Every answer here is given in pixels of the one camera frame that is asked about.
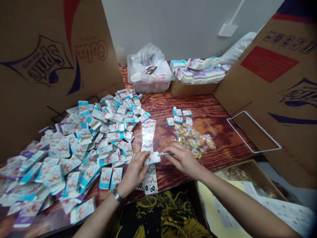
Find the left hand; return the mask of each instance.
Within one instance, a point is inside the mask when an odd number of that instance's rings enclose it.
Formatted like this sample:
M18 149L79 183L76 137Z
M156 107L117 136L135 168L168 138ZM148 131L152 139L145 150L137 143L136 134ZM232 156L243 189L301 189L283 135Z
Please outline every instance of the left hand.
M117 187L117 191L121 197L129 195L144 180L146 171L150 166L147 165L144 168L142 166L145 157L149 154L150 151L142 151L132 156L128 169Z

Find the red rectangle on cardboard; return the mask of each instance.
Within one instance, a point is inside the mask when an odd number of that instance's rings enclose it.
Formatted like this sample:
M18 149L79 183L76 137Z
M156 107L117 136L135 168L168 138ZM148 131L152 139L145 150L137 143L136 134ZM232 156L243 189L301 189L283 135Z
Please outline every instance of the red rectangle on cardboard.
M272 83L298 63L295 59L256 46L242 61L241 66Z

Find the pile of small boxes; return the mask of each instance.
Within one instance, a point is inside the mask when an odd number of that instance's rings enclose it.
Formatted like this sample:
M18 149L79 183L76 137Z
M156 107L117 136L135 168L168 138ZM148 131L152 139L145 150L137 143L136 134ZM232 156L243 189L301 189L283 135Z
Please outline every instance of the pile of small boxes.
M173 117L169 117L166 119L168 126L175 126L175 122L182 124L183 123L182 116L186 117L185 119L186 125L189 125L189 126L193 125L193 119L188 117L188 116L192 116L192 112L190 110L181 111L180 109L173 107Z
M78 106L66 110L68 115L61 123L39 131L43 135L40 141L31 142L7 160L0 168L0 175L8 178L0 204L10 206L8 215L21 211L14 227L21 227L24 210L36 205L38 210L28 217L28 224L22 224L29 226L36 214L53 205L52 196L66 214L72 214L74 223L90 214L77 216L84 204L94 210L91 199L76 206L100 174L100 189L121 181L123 169L118 166L132 158L132 131L150 117L140 99L142 94L134 89L123 89L95 104L78 101Z

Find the cardboard box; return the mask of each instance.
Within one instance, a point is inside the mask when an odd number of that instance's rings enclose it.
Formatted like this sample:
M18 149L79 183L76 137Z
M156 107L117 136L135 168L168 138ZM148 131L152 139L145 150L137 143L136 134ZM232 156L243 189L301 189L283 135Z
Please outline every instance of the cardboard box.
M188 97L194 95L212 94L220 83L184 84L178 79L172 81L169 90L173 97Z
M247 176L252 179L259 187L268 188L273 191L273 193L283 201L287 201L284 195L281 193L280 190L274 185L274 183L267 177L267 175L263 172L260 166L255 162L255 160L247 160L241 163L238 163L233 166L229 166L225 169L239 166L242 170L244 170Z
M61 113L79 100L114 94L124 82L101 0L13 0L2 9L0 158L5 161L39 139L38 131L56 116L53 110Z
M286 0L213 94L231 116L248 112L282 146L264 153L281 176L317 188L316 36L302 8ZM235 121L258 149L276 148L246 116Z

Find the wooden table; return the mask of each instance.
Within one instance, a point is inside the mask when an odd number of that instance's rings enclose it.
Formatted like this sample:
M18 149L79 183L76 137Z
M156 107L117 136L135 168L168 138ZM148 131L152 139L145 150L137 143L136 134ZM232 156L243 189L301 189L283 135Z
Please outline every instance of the wooden table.
M127 69L120 68L125 80L126 88L133 88L127 84ZM229 165L250 159L253 153L243 143L227 122L229 115L219 102L211 95L174 98L169 91L159 94L145 94L141 100L142 108L151 114L151 119L156 120L155 135L153 140L154 151L162 151L171 142L173 127L168 127L166 118L172 117L172 108L176 106L182 110L191 110L193 127L201 134L210 134L216 143L216 149L205 153L200 161L207 169L217 171ZM238 130L249 145L256 149L245 134ZM133 131L135 136L132 142L134 152L140 151L142 145L141 125ZM192 179L177 170L170 162L162 157L156 164L159 192L178 186ZM92 186L86 200L95 196L96 205L99 206L108 191L99 189L99 179ZM143 191L134 190L128 197L129 202L145 197ZM70 215L66 215L58 201L47 210L38 214L28 228L12 229L18 216L13 214L6 217L9 207L1 207L0 211L0 236L1 237L35 237L51 234L71 227Z

